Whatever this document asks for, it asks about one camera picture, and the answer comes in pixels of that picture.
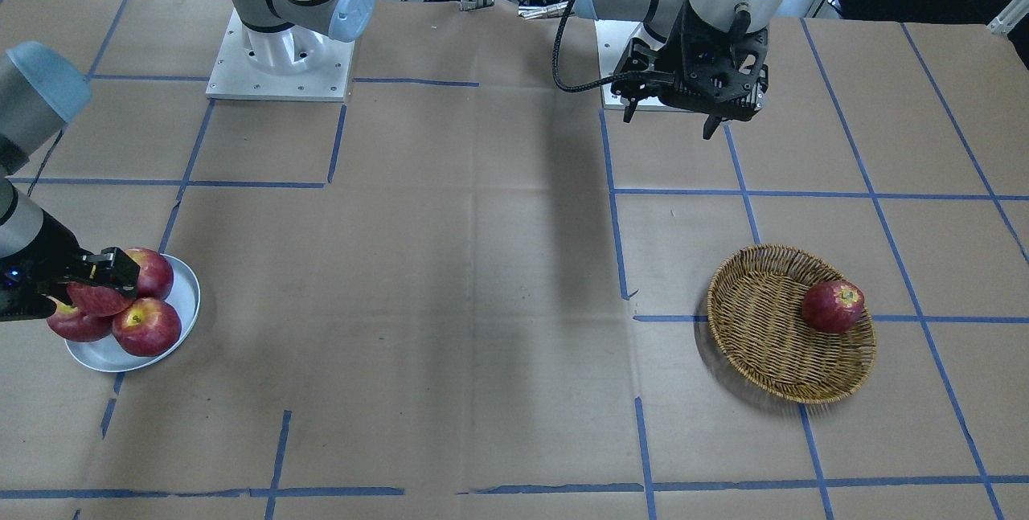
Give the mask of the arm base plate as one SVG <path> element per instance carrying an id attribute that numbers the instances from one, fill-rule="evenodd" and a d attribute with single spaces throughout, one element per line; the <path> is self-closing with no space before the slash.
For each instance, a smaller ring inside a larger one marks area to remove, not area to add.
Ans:
<path id="1" fill-rule="evenodd" d="M 210 99 L 346 101 L 355 44 L 294 26 L 275 33 L 246 27 L 232 11 L 206 88 Z"/>
<path id="2" fill-rule="evenodd" d="M 631 51 L 633 38 L 642 40 L 650 50 L 657 51 L 664 44 L 648 32 L 643 22 L 596 19 L 594 27 L 601 78 L 631 71 L 631 69 L 625 69 L 625 64 L 628 61 L 629 51 Z M 628 106 L 628 100 L 613 91 L 613 83 L 601 88 L 601 102 L 604 110 L 624 110 Z M 637 110 L 664 111 L 664 113 L 685 112 L 685 110 L 674 109 L 674 107 L 662 103 L 657 96 L 648 96 L 648 98 L 639 101 Z"/>

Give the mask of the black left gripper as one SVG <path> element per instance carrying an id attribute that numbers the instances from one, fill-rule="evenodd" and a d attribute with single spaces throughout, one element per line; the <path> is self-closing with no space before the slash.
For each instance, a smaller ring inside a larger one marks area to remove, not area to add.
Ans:
<path id="1" fill-rule="evenodd" d="M 687 2 L 657 51 L 633 38 L 625 64 L 631 71 L 614 74 L 613 80 L 615 94 L 625 97 L 622 122 L 632 122 L 639 101 L 648 96 L 708 116 L 704 140 L 711 140 L 723 122 L 752 120 L 769 86 L 769 31 L 749 30 L 751 11 L 745 3 L 728 8 L 728 30 L 718 29 Z"/>

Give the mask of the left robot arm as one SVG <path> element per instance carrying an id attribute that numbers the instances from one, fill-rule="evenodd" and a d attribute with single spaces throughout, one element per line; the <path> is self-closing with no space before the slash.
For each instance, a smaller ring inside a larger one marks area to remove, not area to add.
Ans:
<path id="1" fill-rule="evenodd" d="M 769 89 L 769 22 L 783 0 L 572 0 L 578 18 L 635 23 L 607 89 L 631 122 L 641 102 L 706 117 L 711 138 L 723 122 L 750 122 Z"/>

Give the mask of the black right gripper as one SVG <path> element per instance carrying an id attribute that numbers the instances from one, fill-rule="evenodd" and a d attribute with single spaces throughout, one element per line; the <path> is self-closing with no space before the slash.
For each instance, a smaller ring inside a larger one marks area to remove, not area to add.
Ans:
<path id="1" fill-rule="evenodd" d="M 107 287 L 129 299 L 138 294 L 140 266 L 125 250 L 88 254 L 72 231 L 42 210 L 34 227 L 19 224 L 23 247 L 2 257 L 3 321 L 51 317 L 56 305 L 72 303 L 71 283 Z"/>

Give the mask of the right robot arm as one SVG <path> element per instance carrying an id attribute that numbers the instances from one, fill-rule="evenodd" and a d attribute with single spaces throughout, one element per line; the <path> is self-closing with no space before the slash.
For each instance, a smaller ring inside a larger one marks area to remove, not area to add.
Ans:
<path id="1" fill-rule="evenodd" d="M 232 0 L 234 14 L 207 95 L 256 101 L 339 101 L 354 41 L 376 0 Z M 92 254 L 10 182 L 10 175 L 80 113 L 87 77 L 58 51 L 21 43 L 2 55 L 1 318 L 51 316 L 80 281 L 135 296 L 138 266 L 118 248 Z"/>

